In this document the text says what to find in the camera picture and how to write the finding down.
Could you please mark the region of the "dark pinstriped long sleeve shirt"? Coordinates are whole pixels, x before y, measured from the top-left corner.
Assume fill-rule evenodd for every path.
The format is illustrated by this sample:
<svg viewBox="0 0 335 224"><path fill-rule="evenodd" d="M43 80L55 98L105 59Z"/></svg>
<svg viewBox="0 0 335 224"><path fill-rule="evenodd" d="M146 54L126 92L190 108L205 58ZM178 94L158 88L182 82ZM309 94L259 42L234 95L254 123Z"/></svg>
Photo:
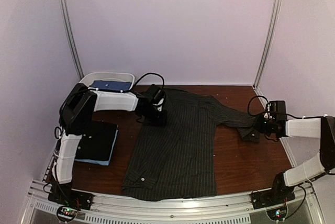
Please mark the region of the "dark pinstriped long sleeve shirt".
<svg viewBox="0 0 335 224"><path fill-rule="evenodd" d="M215 196L214 138L219 125L258 143L255 118L212 96L166 91L164 127L143 124L125 177L123 195L146 201Z"/></svg>

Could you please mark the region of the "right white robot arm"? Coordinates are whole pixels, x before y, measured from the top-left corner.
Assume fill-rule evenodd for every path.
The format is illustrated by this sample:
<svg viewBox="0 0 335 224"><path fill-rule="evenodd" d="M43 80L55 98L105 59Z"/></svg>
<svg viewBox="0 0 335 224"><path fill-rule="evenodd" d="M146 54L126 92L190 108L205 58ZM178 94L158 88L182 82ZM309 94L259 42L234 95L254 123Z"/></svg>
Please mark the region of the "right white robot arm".
<svg viewBox="0 0 335 224"><path fill-rule="evenodd" d="M318 141L315 155L285 172L276 175L268 198L279 204L288 196L288 189L316 179L334 170L334 116L293 116L283 100L270 101L263 112L250 114L259 133L278 139Z"/></svg>

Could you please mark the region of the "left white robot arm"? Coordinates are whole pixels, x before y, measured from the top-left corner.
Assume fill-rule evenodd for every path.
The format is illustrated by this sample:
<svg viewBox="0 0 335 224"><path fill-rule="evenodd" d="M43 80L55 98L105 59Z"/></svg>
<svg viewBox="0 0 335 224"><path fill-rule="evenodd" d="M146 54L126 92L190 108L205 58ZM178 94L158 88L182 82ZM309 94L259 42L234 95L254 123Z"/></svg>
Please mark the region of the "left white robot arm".
<svg viewBox="0 0 335 224"><path fill-rule="evenodd" d="M54 179L59 184L72 182L75 153L93 113L101 110L133 111L154 126L165 126L168 113L162 108L165 91L152 84L146 91L112 92L77 83L60 108L60 127L63 133L56 151Z"/></svg>

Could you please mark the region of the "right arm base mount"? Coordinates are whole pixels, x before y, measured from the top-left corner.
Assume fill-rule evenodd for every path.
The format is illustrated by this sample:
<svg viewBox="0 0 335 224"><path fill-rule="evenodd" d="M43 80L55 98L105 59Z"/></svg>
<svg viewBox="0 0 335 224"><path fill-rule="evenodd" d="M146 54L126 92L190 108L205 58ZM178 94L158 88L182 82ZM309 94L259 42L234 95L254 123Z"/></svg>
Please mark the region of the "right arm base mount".
<svg viewBox="0 0 335 224"><path fill-rule="evenodd" d="M287 187L285 183L274 182L271 189L252 191L250 194L253 209L265 208L266 214L272 221L284 221L288 217L288 205L295 199L294 187Z"/></svg>

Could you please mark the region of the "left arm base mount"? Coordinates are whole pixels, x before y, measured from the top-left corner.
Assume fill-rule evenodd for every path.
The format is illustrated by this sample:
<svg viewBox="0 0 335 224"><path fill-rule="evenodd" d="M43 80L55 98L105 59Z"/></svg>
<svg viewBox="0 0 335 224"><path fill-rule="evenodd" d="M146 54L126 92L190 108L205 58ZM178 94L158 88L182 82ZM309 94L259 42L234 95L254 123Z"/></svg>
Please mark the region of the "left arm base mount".
<svg viewBox="0 0 335 224"><path fill-rule="evenodd" d="M59 204L56 217L63 223L73 221L81 210L90 210L93 194L72 189L72 183L51 183L48 200Z"/></svg>

